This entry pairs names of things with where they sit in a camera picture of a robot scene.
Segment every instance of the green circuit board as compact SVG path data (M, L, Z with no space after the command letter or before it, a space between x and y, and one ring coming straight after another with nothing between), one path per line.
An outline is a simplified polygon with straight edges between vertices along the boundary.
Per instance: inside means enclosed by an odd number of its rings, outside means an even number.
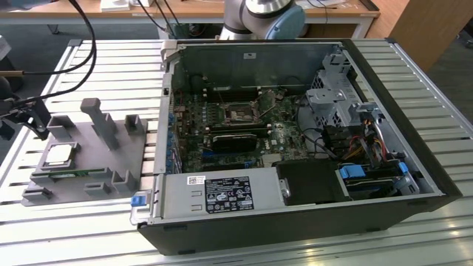
M307 145L293 121L295 100L300 96L283 97L277 93L277 90L264 91L257 101L251 103L208 103L197 94L176 97L183 172L213 171L221 166L260 168L265 166L261 159L264 155L280 155L281 160L307 158ZM251 118L251 109L257 117ZM229 121L228 117L245 119ZM209 142L207 127L227 126L232 122L244 124L251 119L259 125L263 124L269 132L269 137L257 139L253 151L219 154L204 145Z

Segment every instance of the blue plastic tab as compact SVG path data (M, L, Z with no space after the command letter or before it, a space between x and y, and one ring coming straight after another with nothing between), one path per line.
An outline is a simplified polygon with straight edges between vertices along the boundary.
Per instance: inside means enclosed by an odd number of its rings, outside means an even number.
M403 171L403 174L407 175L409 173L409 168L408 168L407 163L405 162L400 162L399 166L400 166L400 169Z
M348 176L348 172L347 172L347 170L343 168L343 169L340 169L340 175L341 175L341 178L343 179L345 179L345 178L348 178L349 176Z
M147 196L132 197L132 207L147 206Z
M347 165L340 169L341 178L365 177L364 169L361 165Z

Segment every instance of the barcode sticker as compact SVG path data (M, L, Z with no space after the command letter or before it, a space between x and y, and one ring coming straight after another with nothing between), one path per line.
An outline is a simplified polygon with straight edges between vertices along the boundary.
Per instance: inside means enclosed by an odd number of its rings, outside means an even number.
M188 185L203 185L205 181L205 176L188 176L187 184Z

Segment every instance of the power supply label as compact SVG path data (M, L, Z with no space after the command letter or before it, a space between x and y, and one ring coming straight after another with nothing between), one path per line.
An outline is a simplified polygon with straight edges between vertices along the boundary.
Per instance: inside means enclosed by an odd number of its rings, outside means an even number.
M249 177L205 180L205 210L208 213L255 209Z

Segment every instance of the aluminum slotted table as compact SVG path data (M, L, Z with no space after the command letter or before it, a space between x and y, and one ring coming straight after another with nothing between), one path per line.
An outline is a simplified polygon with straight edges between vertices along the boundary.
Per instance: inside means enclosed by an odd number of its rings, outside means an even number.
M356 40L381 81L464 198L383 232L165 257L129 223L129 199L23 207L22 193L46 148L22 129L0 168L0 264L67 265L465 265L473 260L473 128L397 44ZM152 186L161 96L160 40L97 41L95 72L80 89L47 101L50 111L84 121L83 98L100 98L113 119L149 120L141 189ZM79 64L91 42L70 46L56 70ZM71 88L88 67L51 78L43 94ZM367 88L360 87L368 99Z

